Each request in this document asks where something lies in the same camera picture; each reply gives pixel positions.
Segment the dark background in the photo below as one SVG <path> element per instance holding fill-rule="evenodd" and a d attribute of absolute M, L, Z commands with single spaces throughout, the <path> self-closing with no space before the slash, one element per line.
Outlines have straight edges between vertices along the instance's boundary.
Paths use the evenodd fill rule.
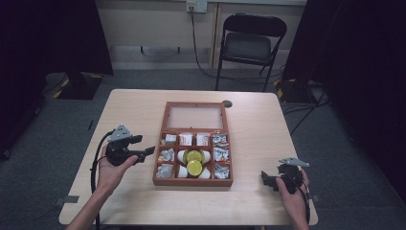
<path fill-rule="evenodd" d="M 283 78 L 323 82 L 353 141 L 406 200 L 406 3 L 308 0 Z"/>

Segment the power cord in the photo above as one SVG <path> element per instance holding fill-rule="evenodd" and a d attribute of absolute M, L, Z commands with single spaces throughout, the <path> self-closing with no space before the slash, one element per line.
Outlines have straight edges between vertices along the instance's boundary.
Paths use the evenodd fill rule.
<path fill-rule="evenodd" d="M 322 105 L 325 105 L 325 104 L 328 103 L 328 100 L 327 100 L 326 102 L 320 104 L 320 102 L 322 101 L 322 98 L 323 98 L 323 96 L 325 95 L 325 93 L 326 93 L 326 89 L 323 88 L 323 93 L 322 93 L 322 95 L 320 96 L 320 98 L 319 98 L 319 100 L 317 101 L 317 103 L 314 104 L 312 107 L 300 108 L 300 109 L 297 109 L 297 110 L 294 110 L 294 111 L 285 112 L 285 113 L 283 114 L 283 115 L 286 115 L 286 114 L 291 113 L 291 112 L 296 112 L 296 111 L 301 111 L 301 110 L 310 109 L 310 111 L 308 111 L 308 112 L 304 115 L 304 117 L 303 117 L 303 118 L 301 119 L 301 121 L 292 129 L 292 131 L 290 131 L 290 136 L 293 135 L 293 133 L 296 131 L 296 129 L 301 125 L 301 123 L 307 118 L 307 116 L 308 116 L 316 107 L 322 106 Z"/>
<path fill-rule="evenodd" d="M 98 159 L 99 152 L 100 152 L 100 150 L 102 148 L 102 143 L 104 142 L 105 138 L 107 138 L 108 136 L 113 134 L 114 130 L 116 130 L 116 129 L 113 129 L 112 131 L 107 132 L 101 138 L 101 141 L 99 142 L 99 145 L 98 145 L 98 149 L 96 150 L 95 159 L 93 160 L 92 169 L 90 170 L 90 186 L 91 186 L 91 189 L 92 189 L 92 194 L 96 190 L 96 171 L 97 171 L 97 168 L 98 168 L 98 163 L 99 163 L 99 160 L 101 160 L 103 158 L 102 157 L 101 159 Z M 96 217 L 96 229 L 99 230 L 100 228 L 101 228 L 101 215 L 98 214 L 98 216 Z"/>
<path fill-rule="evenodd" d="M 195 59 L 196 59 L 197 67 L 198 67 L 198 69 L 200 70 L 200 72 L 201 72 L 203 75 L 205 75 L 205 76 L 207 76 L 207 77 L 209 77 L 209 78 L 211 78 L 211 79 L 216 79 L 217 76 L 211 75 L 211 74 L 207 73 L 207 72 L 201 67 L 200 62 L 199 62 L 199 60 L 198 60 L 198 58 L 197 58 L 196 36 L 195 36 L 195 33 L 194 33 L 194 31 L 195 31 L 195 29 L 194 29 L 194 12 L 193 12 L 194 8 L 193 8 L 193 7 L 189 7 L 189 10 L 190 10 L 191 19 L 192 19 L 193 49 L 194 49 L 194 57 L 195 57 Z M 276 77 L 276 76 L 281 76 L 281 75 L 282 75 L 282 72 L 283 72 L 283 70 L 282 70 L 283 67 L 284 67 L 284 65 L 281 66 L 281 68 L 280 68 L 280 73 L 271 75 L 270 78 L 273 78 L 273 77 Z M 251 83 L 251 84 L 263 84 L 262 82 L 253 81 L 253 80 L 255 80 L 255 79 L 265 80 L 264 77 L 258 77 L 258 78 L 228 78 L 228 77 L 221 77 L 221 78 L 222 78 L 222 79 L 225 79 L 225 80 L 229 80 L 229 81 L 236 81 L 236 82 L 243 82 L 243 83 Z M 270 81 L 270 82 L 268 82 L 268 84 L 272 84 L 272 83 L 274 83 L 275 81 L 278 81 L 279 79 L 280 79 L 280 78 L 278 78 L 278 79 L 276 79 L 276 80 L 273 80 L 273 81 Z"/>

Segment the chair leg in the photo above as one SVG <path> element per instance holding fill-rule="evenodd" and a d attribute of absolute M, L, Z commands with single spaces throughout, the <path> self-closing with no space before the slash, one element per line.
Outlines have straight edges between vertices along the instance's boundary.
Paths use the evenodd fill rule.
<path fill-rule="evenodd" d="M 217 67 L 217 78 L 215 80 L 215 91 L 218 90 L 218 81 L 220 80 L 220 71 L 221 71 L 221 68 L 223 67 L 222 62 L 223 62 L 223 59 L 220 58 L 218 61 L 218 67 Z"/>
<path fill-rule="evenodd" d="M 265 65 L 264 66 L 262 66 L 262 69 L 259 71 L 259 74 L 261 75 L 262 74 L 262 71 L 265 69 Z"/>
<path fill-rule="evenodd" d="M 268 86 L 269 77 L 271 77 L 271 71 L 272 71 L 272 65 L 269 66 L 268 74 L 266 74 L 266 81 L 265 81 L 265 84 L 263 85 L 262 92 L 266 91 L 266 86 Z"/>

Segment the black curtain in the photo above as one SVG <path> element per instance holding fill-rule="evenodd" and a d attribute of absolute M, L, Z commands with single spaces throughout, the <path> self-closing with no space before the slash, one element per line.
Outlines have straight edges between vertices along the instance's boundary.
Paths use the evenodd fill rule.
<path fill-rule="evenodd" d="M 113 75 L 94 0 L 0 3 L 0 144 L 11 145 L 49 73 Z"/>

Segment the finger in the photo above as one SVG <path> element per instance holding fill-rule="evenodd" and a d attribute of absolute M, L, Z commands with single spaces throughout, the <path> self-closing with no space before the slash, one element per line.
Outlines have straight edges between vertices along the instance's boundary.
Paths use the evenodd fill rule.
<path fill-rule="evenodd" d="M 282 197 L 289 195 L 289 192 L 286 189 L 286 185 L 284 184 L 283 180 L 280 179 L 279 177 L 277 177 L 277 184 Z"/>
<path fill-rule="evenodd" d="M 138 156 L 136 155 L 132 155 L 130 157 L 128 157 L 124 163 L 122 163 L 122 165 L 120 166 L 120 168 L 124 169 L 125 171 L 128 170 L 128 168 L 130 168 L 132 165 L 134 165 L 135 161 L 137 161 Z"/>
<path fill-rule="evenodd" d="M 304 184 L 308 187 L 308 185 L 310 184 L 310 180 L 307 177 L 307 173 L 305 172 L 305 170 L 302 170 L 302 175 L 304 177 Z"/>

